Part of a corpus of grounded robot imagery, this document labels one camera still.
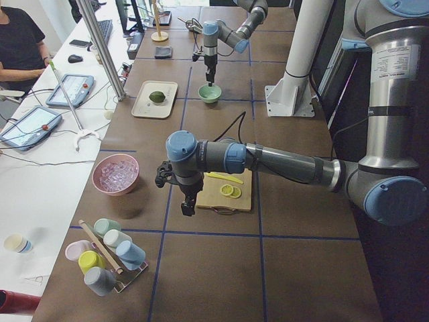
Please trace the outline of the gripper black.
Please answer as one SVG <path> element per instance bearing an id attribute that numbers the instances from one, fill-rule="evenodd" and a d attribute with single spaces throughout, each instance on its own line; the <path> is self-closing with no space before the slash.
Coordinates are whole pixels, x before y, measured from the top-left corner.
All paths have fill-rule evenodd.
<path id="1" fill-rule="evenodd" d="M 197 195 L 204 185 L 203 173 L 191 171 L 190 176 L 180 176 L 174 171 L 170 161 L 163 161 L 157 168 L 155 184 L 158 188 L 163 188 L 166 183 L 179 186 L 184 194 L 184 200 L 181 203 L 182 214 L 193 216 Z"/>
<path id="2" fill-rule="evenodd" d="M 206 66 L 206 81 L 208 82 L 208 86 L 213 86 L 214 83 L 214 75 L 216 73 L 217 67 L 217 55 L 205 55 L 204 56 L 204 64 Z"/>

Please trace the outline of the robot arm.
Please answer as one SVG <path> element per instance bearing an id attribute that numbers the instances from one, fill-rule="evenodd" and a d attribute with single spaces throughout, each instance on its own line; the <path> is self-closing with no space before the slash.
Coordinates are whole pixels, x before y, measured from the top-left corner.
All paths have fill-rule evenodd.
<path id="1" fill-rule="evenodd" d="M 157 169 L 156 185 L 178 185 L 185 196 L 182 212 L 191 216 L 205 173 L 249 169 L 343 191 L 385 225 L 413 221 L 428 204 L 428 189 L 411 175 L 418 163 L 408 152 L 427 36 L 427 1 L 347 1 L 343 48 L 372 52 L 367 147 L 360 161 L 323 160 L 226 138 L 197 140 L 183 130 L 166 140 L 168 158 Z"/>
<path id="2" fill-rule="evenodd" d="M 245 9 L 249 15 L 237 30 L 232 30 L 220 19 L 205 21 L 202 25 L 203 57 L 206 66 L 206 81 L 212 87 L 218 62 L 218 41 L 222 41 L 234 51 L 243 53 L 249 44 L 249 39 L 258 25 L 267 17 L 267 1 L 234 1 L 235 5 Z"/>

